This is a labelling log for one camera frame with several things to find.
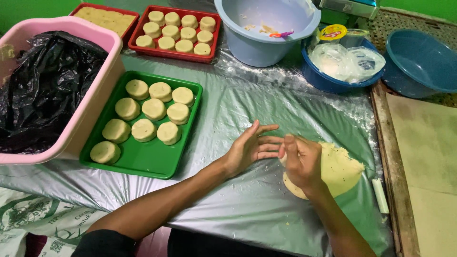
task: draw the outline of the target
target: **red tray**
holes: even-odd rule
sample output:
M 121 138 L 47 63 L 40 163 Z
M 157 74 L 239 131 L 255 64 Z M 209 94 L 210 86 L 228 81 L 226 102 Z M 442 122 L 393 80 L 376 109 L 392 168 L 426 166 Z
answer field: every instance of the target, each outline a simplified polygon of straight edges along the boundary
M 188 54 L 188 53 L 181 53 L 177 51 L 170 51 L 170 50 L 163 50 L 159 49 L 159 38 L 162 36 L 155 38 L 154 43 L 156 45 L 156 48 L 148 48 L 148 47 L 139 47 L 136 45 L 135 40 L 139 36 L 144 35 L 143 31 L 143 26 L 149 22 L 148 15 L 152 11 L 161 11 L 165 14 L 169 12 L 175 12 L 179 15 L 180 18 L 183 18 L 183 16 L 192 14 L 197 18 L 197 21 L 200 22 L 200 20 L 205 17 L 209 16 L 212 17 L 216 21 L 216 31 L 213 33 L 214 36 L 214 43 L 211 46 L 211 53 L 208 56 L 205 55 L 198 55 L 198 54 Z M 147 54 L 147 55 L 152 55 L 152 56 L 160 56 L 160 57 L 167 57 L 167 58 L 175 58 L 175 59 L 180 59 L 180 60 L 186 60 L 186 61 L 192 61 L 192 62 L 199 62 L 199 63 L 210 63 L 211 60 L 214 58 L 214 52 L 216 51 L 216 45 L 218 42 L 218 36 L 219 36 L 219 29 L 221 27 L 221 17 L 219 17 L 219 14 L 217 13 L 210 13 L 210 12 L 203 12 L 203 11 L 191 11 L 191 10 L 185 10 L 185 9 L 178 9 L 178 8 L 172 8 L 172 7 L 164 7 L 164 6 L 158 6 L 158 5 L 149 5 L 146 10 L 143 13 L 143 16 L 141 16 L 141 19 L 135 28 L 135 31 L 133 32 L 132 37 L 128 41 L 128 47 L 131 50 L 136 51 L 139 54 Z M 200 26 L 196 29 L 197 33 L 199 33 Z
M 118 9 L 118 8 L 114 8 L 114 7 L 108 7 L 108 6 L 105 6 L 105 5 L 80 3 L 80 5 L 78 5 L 73 10 L 73 12 L 70 13 L 69 16 L 75 15 L 83 7 L 92 7 L 92 8 L 95 8 L 95 9 L 102 9 L 102 10 L 106 10 L 106 11 L 116 11 L 118 13 L 135 16 L 135 19 L 133 20 L 132 23 L 130 23 L 130 26 L 128 26 L 127 30 L 124 32 L 124 34 L 121 37 L 123 44 L 127 45 L 128 40 L 132 36 L 133 30 L 135 29 L 136 25 L 138 24 L 138 19 L 140 18 L 140 15 L 137 12 L 128 11 L 128 10 L 124 10 L 124 9 Z

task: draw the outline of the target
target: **hand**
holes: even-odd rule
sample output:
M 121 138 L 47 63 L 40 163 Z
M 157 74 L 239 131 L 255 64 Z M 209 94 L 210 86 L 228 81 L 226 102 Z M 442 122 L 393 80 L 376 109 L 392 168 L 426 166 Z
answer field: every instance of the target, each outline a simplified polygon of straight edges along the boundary
M 285 154 L 287 176 L 306 196 L 325 186 L 320 173 L 322 146 L 319 143 L 287 134 L 278 157 L 282 158 Z
M 278 157 L 277 152 L 280 145 L 274 143 L 282 143 L 284 140 L 275 136 L 259 136 L 262 133 L 276 130 L 279 125 L 263 125 L 260 126 L 259 120 L 247 128 L 239 138 L 233 142 L 230 150 L 221 157 L 223 160 L 224 169 L 227 173 L 227 178 L 234 177 L 244 171 L 254 161 L 264 158 Z

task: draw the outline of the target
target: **black plastic bag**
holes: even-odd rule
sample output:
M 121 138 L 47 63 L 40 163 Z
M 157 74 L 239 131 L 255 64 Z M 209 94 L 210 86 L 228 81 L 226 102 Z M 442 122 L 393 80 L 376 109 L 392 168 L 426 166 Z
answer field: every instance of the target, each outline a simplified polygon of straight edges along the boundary
M 0 88 L 0 152 L 48 150 L 97 76 L 108 53 L 63 31 L 38 34 Z

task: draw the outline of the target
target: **left hand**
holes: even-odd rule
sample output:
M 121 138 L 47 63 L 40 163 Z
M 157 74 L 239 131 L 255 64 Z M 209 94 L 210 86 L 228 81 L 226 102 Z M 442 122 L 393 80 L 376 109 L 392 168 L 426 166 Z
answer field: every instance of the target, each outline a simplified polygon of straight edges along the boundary
M 231 178 L 244 171 L 254 161 L 278 157 L 280 145 L 284 142 L 283 138 L 275 136 L 260 136 L 262 133 L 276 130 L 279 125 L 260 126 L 259 120 L 247 128 L 239 138 L 235 140 L 230 150 L 221 157 L 227 177 Z

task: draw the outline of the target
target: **dark blue bowl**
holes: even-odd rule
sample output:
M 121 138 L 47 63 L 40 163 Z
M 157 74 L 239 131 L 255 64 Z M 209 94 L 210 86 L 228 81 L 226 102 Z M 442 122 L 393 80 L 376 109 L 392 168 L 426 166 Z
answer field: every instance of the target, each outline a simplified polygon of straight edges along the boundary
M 457 53 L 417 30 L 397 30 L 386 43 L 382 80 L 411 98 L 457 92 Z
M 361 83 L 349 83 L 340 81 L 330 77 L 329 75 L 320 72 L 313 62 L 309 59 L 308 53 L 306 52 L 306 45 L 311 41 L 311 37 L 306 38 L 302 41 L 302 55 L 305 61 L 302 65 L 302 73 L 305 79 L 313 85 L 315 88 L 334 94 L 340 94 L 348 92 L 354 88 L 365 87 L 374 84 L 381 75 L 383 74 L 384 69 L 381 69 L 376 73 L 372 78 Z M 376 47 L 368 40 L 364 39 L 362 45 L 366 48 L 373 49 L 377 51 Z

